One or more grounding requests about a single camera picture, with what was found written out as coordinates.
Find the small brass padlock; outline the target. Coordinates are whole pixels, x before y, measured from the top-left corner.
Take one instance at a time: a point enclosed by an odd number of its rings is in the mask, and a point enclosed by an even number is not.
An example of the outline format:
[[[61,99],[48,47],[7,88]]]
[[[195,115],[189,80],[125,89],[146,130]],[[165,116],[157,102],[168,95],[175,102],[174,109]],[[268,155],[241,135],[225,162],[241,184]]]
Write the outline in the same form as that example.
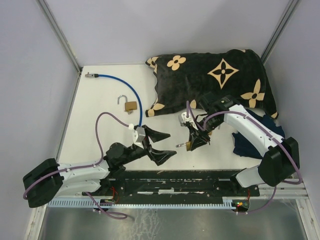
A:
[[[187,142],[184,142],[184,143],[179,143],[175,147],[176,148],[185,147],[186,151],[191,151],[192,150],[192,142],[191,141],[187,141]]]

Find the brass padlock with key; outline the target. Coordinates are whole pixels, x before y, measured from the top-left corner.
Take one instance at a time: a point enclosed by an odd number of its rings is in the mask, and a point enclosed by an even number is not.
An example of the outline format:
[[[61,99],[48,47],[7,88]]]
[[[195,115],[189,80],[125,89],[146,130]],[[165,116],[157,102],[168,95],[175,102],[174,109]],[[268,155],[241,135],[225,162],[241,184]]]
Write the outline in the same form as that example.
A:
[[[124,103],[124,111],[128,113],[129,115],[133,113],[133,111],[138,109],[138,105],[136,101],[128,101],[128,97],[126,95],[120,95],[117,98],[117,104],[120,104],[120,99],[124,98],[125,103]]]

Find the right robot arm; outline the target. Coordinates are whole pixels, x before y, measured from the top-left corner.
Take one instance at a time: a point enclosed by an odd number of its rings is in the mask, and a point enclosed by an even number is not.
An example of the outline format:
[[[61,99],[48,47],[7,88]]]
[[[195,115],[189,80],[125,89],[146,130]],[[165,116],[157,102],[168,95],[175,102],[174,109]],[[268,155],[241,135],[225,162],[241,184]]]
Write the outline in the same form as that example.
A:
[[[210,132],[226,123],[242,134],[262,157],[259,165],[245,168],[231,178],[231,193],[240,196],[253,185],[293,184],[287,180],[292,174],[298,176],[295,184],[302,183],[299,144],[293,137],[283,138],[264,126],[231,95],[215,100],[209,92],[200,98],[200,106],[206,112],[201,121],[196,120],[190,103],[186,103],[186,111],[179,116],[180,124],[189,130],[187,151],[210,143]]]

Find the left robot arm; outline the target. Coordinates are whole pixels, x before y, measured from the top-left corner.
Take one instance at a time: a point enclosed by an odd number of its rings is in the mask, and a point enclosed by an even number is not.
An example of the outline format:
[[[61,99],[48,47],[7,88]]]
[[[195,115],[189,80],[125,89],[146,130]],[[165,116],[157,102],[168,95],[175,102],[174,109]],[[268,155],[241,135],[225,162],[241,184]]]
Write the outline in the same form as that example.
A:
[[[25,187],[23,199],[30,208],[37,208],[55,197],[84,192],[106,195],[111,189],[111,183],[106,179],[124,172],[126,164],[148,157],[160,166],[176,155],[174,150],[157,150],[151,145],[170,136],[169,133],[155,131],[146,125],[135,126],[132,130],[132,145],[115,142],[107,152],[102,153],[97,162],[64,164],[58,163],[55,158],[48,158],[22,178]]]

